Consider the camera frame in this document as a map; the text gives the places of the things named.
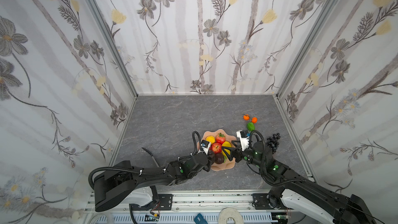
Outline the pink scalloped fruit bowl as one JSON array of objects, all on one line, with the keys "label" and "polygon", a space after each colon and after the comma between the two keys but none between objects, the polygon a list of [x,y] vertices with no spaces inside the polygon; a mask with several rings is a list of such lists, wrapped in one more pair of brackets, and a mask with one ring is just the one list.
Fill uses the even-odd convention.
[{"label": "pink scalloped fruit bowl", "polygon": [[233,142],[237,138],[228,135],[224,130],[219,129],[215,132],[206,131],[199,142],[197,148],[199,153],[204,153],[212,165],[208,163],[208,167],[214,171],[231,169],[235,166],[235,159],[228,159],[231,155],[229,148],[235,148]]}]

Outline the yellow fake lemon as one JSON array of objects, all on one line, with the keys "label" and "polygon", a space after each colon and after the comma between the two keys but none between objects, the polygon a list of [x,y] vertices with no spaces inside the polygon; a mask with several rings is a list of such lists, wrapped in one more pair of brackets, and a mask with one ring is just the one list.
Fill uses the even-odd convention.
[{"label": "yellow fake lemon", "polygon": [[208,137],[206,137],[205,140],[208,141],[208,142],[210,142],[211,144],[213,144],[213,143],[216,142],[216,139],[215,139],[214,136],[208,136]]},{"label": "yellow fake lemon", "polygon": [[230,142],[227,142],[227,141],[225,141],[223,144],[222,144],[222,154],[224,155],[224,156],[227,156],[227,154],[228,155],[230,155],[231,154],[231,151],[230,151],[230,148],[232,147],[232,145],[231,145],[231,143]]}]

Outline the red yellow fake peach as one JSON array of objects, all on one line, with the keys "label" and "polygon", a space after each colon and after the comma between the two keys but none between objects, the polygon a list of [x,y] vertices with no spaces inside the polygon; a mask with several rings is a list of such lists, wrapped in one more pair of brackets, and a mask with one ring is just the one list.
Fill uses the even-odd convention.
[{"label": "red yellow fake peach", "polygon": [[221,152],[222,152],[222,145],[221,145],[220,143],[215,142],[215,143],[213,143],[213,144],[211,145],[210,149],[211,149],[211,151],[212,151],[214,154],[218,154],[218,153],[221,153]]}]

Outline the green fake lime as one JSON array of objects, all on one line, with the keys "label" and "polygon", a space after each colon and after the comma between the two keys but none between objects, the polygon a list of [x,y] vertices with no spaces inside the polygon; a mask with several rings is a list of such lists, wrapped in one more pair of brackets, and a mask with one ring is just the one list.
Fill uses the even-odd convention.
[{"label": "green fake lime", "polygon": [[252,132],[252,131],[254,131],[254,130],[256,129],[254,123],[251,122],[251,121],[250,121],[250,122],[247,122],[246,128],[247,128],[247,131],[248,131],[248,132]]}]

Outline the dark brown round fruit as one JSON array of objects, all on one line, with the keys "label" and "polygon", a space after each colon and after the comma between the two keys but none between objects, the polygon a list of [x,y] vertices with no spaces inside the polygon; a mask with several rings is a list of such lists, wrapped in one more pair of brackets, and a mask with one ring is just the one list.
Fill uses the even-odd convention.
[{"label": "dark brown round fruit", "polygon": [[223,164],[225,161],[224,155],[222,153],[215,154],[215,164]]}]

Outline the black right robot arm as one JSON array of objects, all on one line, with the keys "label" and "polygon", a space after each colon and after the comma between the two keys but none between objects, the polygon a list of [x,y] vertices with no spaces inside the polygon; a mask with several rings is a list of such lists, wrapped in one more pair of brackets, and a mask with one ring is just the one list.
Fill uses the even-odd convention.
[{"label": "black right robot arm", "polygon": [[271,186],[265,197],[266,206],[295,209],[323,224],[375,224],[364,200],[328,190],[274,159],[272,150],[264,142],[252,148],[224,147],[229,160],[254,165],[261,178]]}]

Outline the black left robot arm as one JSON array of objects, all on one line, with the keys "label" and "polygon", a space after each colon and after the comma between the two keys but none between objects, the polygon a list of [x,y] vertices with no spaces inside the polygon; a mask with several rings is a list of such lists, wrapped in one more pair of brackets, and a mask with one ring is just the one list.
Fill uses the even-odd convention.
[{"label": "black left robot arm", "polygon": [[199,152],[164,167],[134,167],[127,160],[113,167],[100,167],[90,172],[88,182],[94,191],[95,211],[104,212],[120,204],[132,191],[157,185],[183,184],[201,171],[210,171],[215,154]]}]

